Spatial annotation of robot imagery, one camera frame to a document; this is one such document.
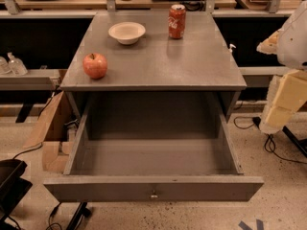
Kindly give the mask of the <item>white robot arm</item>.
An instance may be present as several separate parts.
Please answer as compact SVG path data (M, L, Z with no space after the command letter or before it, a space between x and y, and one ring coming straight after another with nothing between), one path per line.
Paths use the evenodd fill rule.
M263 133L281 130L307 102L307 1L302 1L283 26L257 46L263 54L275 54L290 68L270 82L259 128Z

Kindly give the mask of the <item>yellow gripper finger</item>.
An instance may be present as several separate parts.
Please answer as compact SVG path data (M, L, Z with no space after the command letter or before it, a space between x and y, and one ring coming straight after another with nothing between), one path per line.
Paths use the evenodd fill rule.
M266 55L275 55L277 52L277 42L279 38L279 30L275 31L264 41L260 42L256 51Z
M270 82L267 103L261 115L260 130L275 134L307 102L307 72L291 70L283 76L274 76Z

